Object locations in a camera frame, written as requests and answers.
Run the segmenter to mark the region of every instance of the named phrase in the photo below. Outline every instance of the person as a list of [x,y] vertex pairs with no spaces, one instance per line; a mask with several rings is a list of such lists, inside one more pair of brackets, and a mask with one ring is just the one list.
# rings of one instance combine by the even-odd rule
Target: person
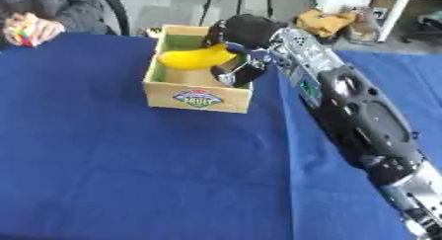
[[105,34],[102,0],[0,0],[2,39],[20,45],[11,29],[34,23],[34,44],[39,45],[63,32]]

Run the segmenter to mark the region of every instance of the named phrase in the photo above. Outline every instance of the chair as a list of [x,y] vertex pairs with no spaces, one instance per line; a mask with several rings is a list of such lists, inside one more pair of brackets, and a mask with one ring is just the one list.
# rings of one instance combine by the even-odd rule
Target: chair
[[416,22],[416,28],[402,37],[405,43],[410,43],[410,40],[435,39],[442,39],[442,11],[420,16]]
[[[106,0],[116,15],[122,36],[130,36],[129,19],[126,10],[120,0]],[[108,31],[113,35],[114,31],[108,26]]]

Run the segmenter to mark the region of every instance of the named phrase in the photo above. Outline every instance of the tripod leg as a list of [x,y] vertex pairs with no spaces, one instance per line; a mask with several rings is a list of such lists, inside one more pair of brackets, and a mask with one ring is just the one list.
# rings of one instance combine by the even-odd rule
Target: tripod leg
[[243,8],[243,0],[238,0],[238,5],[237,5],[237,15],[241,14],[241,10]]
[[212,0],[207,0],[207,2],[202,6],[202,16],[199,20],[199,26],[201,27],[202,23],[205,20],[205,17],[207,16],[207,12],[210,9],[210,5],[212,4]]
[[267,0],[267,16],[268,18],[273,17],[273,1]]

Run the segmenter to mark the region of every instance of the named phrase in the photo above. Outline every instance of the white pole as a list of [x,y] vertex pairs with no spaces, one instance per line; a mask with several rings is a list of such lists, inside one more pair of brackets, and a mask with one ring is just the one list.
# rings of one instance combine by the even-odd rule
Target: white pole
[[398,0],[395,3],[395,6],[390,12],[389,18],[387,18],[387,21],[384,23],[384,26],[382,27],[378,41],[385,41],[387,39],[389,34],[392,32],[396,22],[401,17],[401,14],[405,9],[406,4],[408,4],[408,1],[409,0]]

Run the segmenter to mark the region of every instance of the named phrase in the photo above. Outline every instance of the floor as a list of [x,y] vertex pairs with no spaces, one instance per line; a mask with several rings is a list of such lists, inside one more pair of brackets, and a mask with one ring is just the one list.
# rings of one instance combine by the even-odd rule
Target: floor
[[[135,33],[142,27],[161,27],[164,24],[198,25],[202,5],[206,0],[121,0],[125,5]],[[213,0],[203,25],[210,26],[220,19],[235,15],[238,0]],[[244,0],[243,13],[266,15],[266,0]],[[314,7],[313,0],[273,0],[274,18],[290,21],[299,13]],[[112,13],[107,12],[107,22],[117,28]],[[412,54],[442,53],[438,44],[414,41],[405,44],[399,40],[402,33],[395,31],[385,43],[372,45],[352,44],[341,39],[333,48]]]

